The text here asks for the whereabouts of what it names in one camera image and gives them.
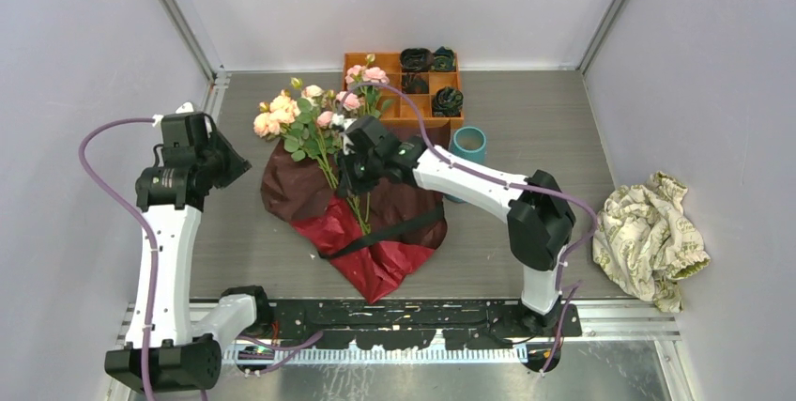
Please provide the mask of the pink flower bouquet red wrap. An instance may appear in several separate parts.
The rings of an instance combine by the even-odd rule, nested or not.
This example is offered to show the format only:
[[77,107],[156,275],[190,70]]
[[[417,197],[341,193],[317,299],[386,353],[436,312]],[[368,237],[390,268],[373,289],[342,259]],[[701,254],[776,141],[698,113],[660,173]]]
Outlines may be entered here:
[[329,203],[338,200],[356,224],[370,230],[369,215],[361,211],[360,197],[336,195],[336,154],[342,138],[330,127],[334,113],[356,119],[377,116],[362,111],[364,99],[356,93],[370,82],[388,83],[384,75],[375,75],[370,69],[362,81],[339,90],[293,77],[289,87],[259,104],[253,133],[276,144],[261,184],[268,212],[286,223],[297,223],[324,216]]

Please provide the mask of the red wrapping paper sheet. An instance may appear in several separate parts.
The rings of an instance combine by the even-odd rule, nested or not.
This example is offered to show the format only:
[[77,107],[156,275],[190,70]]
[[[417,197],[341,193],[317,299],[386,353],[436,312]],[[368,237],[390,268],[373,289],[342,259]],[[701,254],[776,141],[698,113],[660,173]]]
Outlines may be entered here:
[[[288,223],[306,238],[317,253],[331,254],[349,242],[371,232],[421,215],[439,202],[441,193],[392,184],[381,180],[361,200],[361,211],[369,215],[370,230],[355,219],[338,200],[331,201],[325,215],[297,223]],[[448,225],[443,219],[394,239],[387,239],[347,256],[324,260],[339,271],[369,303],[386,297],[418,270],[446,238]]]

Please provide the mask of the black ribbon gold lettering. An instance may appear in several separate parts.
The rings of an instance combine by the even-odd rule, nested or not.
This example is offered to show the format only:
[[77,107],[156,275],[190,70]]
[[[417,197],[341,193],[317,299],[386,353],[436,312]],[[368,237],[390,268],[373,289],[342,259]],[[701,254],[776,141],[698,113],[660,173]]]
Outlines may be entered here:
[[334,253],[331,254],[318,253],[317,255],[324,260],[333,260],[341,258],[349,254],[353,254],[362,248],[367,248],[371,245],[377,244],[381,241],[387,239],[394,239],[405,233],[422,229],[424,227],[432,225],[433,223],[443,218],[444,218],[444,208],[443,204],[439,202],[435,205],[434,208],[421,215],[418,215],[401,223],[386,228],[382,228],[375,232],[371,232],[358,239],[354,239],[351,242],[349,242],[344,248]]

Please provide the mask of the teal vase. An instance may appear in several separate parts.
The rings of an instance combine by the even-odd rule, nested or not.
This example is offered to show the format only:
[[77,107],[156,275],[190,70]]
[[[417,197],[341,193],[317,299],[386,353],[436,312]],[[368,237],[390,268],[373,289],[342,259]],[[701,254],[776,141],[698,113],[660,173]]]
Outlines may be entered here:
[[465,126],[453,133],[449,151],[458,162],[484,164],[486,144],[486,135],[481,129]]

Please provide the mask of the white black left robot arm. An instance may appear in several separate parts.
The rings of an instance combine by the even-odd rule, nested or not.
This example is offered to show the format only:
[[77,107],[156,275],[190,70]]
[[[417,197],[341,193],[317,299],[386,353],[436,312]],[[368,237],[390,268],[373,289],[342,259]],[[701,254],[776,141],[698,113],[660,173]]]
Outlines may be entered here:
[[158,122],[156,162],[135,182],[128,206],[142,227],[143,250],[135,311],[120,349],[104,359],[108,376],[137,393],[197,391],[218,382],[224,351],[246,332],[270,332],[274,314],[259,285],[228,288],[215,307],[191,322],[192,251],[205,199],[251,165],[203,112],[175,113]]

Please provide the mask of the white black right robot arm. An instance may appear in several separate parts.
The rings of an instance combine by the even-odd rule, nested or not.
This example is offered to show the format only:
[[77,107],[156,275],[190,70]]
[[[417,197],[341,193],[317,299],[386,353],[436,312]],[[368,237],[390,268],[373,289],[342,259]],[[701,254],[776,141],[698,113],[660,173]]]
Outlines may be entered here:
[[342,138],[339,193],[367,193],[387,180],[450,195],[492,214],[506,224],[510,250],[522,266],[522,326],[536,336],[556,326],[560,256],[575,216],[551,175],[501,173],[429,146],[420,136],[402,141],[374,116],[334,117],[332,128]]

